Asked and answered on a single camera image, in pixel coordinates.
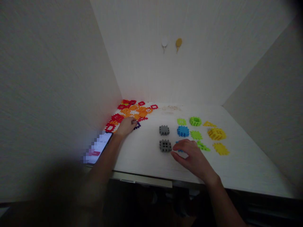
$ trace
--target white wall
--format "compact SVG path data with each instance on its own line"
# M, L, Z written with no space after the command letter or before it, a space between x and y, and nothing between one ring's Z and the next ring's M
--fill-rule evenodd
M13 202L39 167L80 160L122 97L89 0L1 4L0 202Z
M123 98L154 102L222 105L294 17L283 0L91 3Z
M303 191L303 35L285 29L224 108L288 179Z

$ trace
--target gray block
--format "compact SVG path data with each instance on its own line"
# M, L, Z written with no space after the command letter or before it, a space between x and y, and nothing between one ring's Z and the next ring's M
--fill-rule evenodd
M167 136L169 135L169 127L167 127L167 125L162 125L159 127L159 133L162 135L162 136Z
M170 152L171 144L169 140L160 140L160 150L162 152Z

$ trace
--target white table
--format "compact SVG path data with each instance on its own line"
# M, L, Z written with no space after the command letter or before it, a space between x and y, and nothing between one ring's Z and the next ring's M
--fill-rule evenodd
M162 153L159 149L159 141L162 139L169 139L172 146L183 139L177 134L177 119L184 118L189 130L199 131L203 137L201 142L211 149L210 152L202 152L221 177L225 188L287 198L298 197L290 182L222 106L155 104L159 108L147 116L148 120L140 122L141 127L124 141L115 171L202 183L177 163L170 153ZM220 141L211 140L207 134L210 127L190 125L189 118L193 116L200 117L202 124L209 121L222 128L227 138ZM168 125L168 136L159 134L160 125ZM220 156L212 146L213 143L222 143L230 154Z

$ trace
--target hand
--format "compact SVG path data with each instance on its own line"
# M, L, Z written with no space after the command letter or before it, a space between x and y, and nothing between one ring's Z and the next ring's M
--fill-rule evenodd
M136 119L133 117L124 118L115 134L121 135L122 137L130 134L133 131L134 127L137 126L137 122L132 124L132 121L136 121Z
M171 152L177 162L203 180L205 185L215 184L218 181L219 176L198 148L196 141L180 140L174 145L173 150L183 150L188 155L187 158L183 158L176 152Z

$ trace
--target green block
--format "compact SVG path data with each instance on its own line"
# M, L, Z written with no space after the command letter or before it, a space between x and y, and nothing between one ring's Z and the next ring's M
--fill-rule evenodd
M198 131L190 131L190 135L192 136L193 139L196 139L196 140L203 139L201 136L201 133Z
M186 125L186 120L183 118L177 119L178 125Z
M211 151L207 146L205 146L203 143L201 143L200 141L197 142L197 145L198 147L201 149L201 150L204 150L204 151Z
M200 126L202 124L201 119L198 117L191 117L189 119L189 122L192 126Z

